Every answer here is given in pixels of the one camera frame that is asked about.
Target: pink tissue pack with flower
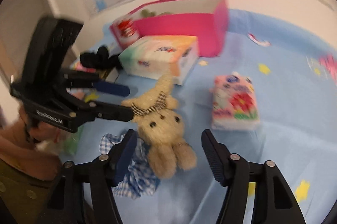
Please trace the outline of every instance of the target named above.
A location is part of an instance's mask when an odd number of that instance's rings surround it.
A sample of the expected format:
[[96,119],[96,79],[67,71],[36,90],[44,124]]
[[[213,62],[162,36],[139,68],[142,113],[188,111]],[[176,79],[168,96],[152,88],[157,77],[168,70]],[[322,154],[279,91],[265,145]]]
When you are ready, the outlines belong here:
[[260,118],[251,79],[233,73],[217,76],[214,84],[212,128],[255,130]]

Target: stuffed animal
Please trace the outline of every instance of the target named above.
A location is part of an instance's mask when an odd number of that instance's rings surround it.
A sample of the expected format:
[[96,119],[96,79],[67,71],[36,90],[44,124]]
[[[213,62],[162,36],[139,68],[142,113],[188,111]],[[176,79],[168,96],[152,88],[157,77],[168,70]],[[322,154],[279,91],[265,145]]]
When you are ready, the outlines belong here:
[[154,88],[122,102],[133,109],[139,136],[151,145],[148,160],[158,178],[171,178],[177,166],[190,170],[197,165],[193,149],[183,138],[183,120],[173,111],[178,101],[171,96],[172,89],[172,75],[165,74]]

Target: checkered ribbon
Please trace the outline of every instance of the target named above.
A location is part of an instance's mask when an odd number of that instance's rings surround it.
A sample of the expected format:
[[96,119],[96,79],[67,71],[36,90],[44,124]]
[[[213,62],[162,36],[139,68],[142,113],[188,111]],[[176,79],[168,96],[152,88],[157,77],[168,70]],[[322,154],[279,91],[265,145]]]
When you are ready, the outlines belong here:
[[134,103],[131,104],[131,109],[134,111],[134,114],[138,116],[145,116],[151,112],[160,114],[160,111],[164,108],[166,108],[166,94],[164,94],[164,92],[160,92],[156,103],[148,109],[137,107]]
[[[124,135],[118,137],[106,134],[99,143],[100,153],[109,153],[113,145],[120,143]],[[129,172],[125,175],[123,181],[118,186],[112,188],[115,196],[126,196],[136,199],[142,194],[153,195],[160,183],[149,166],[146,157],[148,147],[141,138],[137,138],[137,146],[132,156]]]

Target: red flower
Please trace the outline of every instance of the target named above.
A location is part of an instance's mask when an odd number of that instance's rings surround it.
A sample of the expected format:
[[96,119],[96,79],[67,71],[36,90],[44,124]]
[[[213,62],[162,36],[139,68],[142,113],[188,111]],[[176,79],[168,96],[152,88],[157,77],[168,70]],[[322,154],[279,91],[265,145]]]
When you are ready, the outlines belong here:
[[249,112],[254,105],[253,99],[248,93],[236,93],[230,100],[230,104],[233,105],[234,109],[239,106],[244,112]]

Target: person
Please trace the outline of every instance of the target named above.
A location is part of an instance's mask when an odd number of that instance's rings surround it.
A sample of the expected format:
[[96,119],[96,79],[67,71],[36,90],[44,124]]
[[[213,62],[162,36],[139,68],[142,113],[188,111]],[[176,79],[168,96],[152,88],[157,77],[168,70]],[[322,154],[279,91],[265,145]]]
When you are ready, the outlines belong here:
[[59,129],[40,122],[27,135],[27,123],[21,106],[18,120],[0,129],[0,197],[18,224],[35,223],[61,167],[58,156],[35,149],[36,141],[54,139]]

